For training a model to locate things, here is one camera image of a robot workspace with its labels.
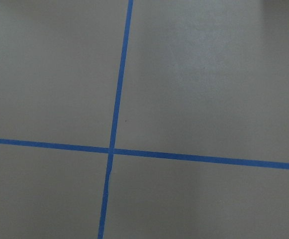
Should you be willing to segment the brown paper table mat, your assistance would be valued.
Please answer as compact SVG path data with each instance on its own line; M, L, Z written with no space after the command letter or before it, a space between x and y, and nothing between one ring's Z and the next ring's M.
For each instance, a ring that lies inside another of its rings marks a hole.
M0 239L289 239L289 0L0 0Z

